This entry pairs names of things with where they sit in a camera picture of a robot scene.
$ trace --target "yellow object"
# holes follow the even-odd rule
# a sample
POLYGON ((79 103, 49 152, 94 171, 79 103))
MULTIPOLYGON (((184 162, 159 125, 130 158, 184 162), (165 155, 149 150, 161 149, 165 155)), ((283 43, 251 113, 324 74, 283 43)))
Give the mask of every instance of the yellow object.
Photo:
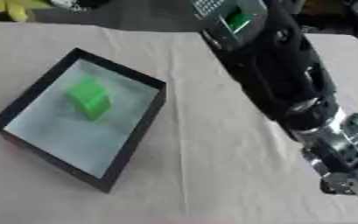
POLYGON ((40 0, 0 0, 0 12, 7 11, 12 19, 24 22, 27 19, 26 10, 51 8, 48 3, 40 0))

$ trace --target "robotic arm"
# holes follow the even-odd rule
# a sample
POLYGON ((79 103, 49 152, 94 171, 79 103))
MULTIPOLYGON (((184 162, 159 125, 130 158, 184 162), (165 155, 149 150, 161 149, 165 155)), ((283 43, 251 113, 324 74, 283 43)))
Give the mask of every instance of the robotic arm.
POLYGON ((244 93, 297 142, 324 193, 358 196, 358 114, 278 0, 196 0, 201 35, 244 93))

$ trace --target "white tablecloth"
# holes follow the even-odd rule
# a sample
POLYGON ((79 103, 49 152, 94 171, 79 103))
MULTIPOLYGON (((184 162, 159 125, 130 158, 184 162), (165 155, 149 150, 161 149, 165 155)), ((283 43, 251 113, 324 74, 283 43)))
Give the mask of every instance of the white tablecloth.
MULTIPOLYGON (((311 40, 358 111, 358 41, 311 40)), ((0 224, 358 222, 195 33, 0 24, 0 111, 74 47, 167 81, 167 103, 110 194, 0 136, 0 224)))

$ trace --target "silver metal part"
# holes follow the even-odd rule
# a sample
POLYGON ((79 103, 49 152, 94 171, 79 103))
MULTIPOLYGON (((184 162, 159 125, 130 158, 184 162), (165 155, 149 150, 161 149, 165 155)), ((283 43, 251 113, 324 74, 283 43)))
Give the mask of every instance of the silver metal part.
POLYGON ((342 109, 323 127, 294 131, 302 154, 327 183, 330 193, 358 196, 358 114, 342 109))

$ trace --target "green component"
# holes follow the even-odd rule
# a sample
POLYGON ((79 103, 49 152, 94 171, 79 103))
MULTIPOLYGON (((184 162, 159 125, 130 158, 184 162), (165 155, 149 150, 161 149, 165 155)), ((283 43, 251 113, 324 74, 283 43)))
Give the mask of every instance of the green component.
POLYGON ((235 7, 235 9, 226 16, 225 21, 233 32, 238 32, 245 25, 249 24, 249 18, 239 7, 235 7))
POLYGON ((68 94, 74 106, 92 121, 101 117, 111 107, 105 89, 92 77, 76 83, 69 89, 68 94))

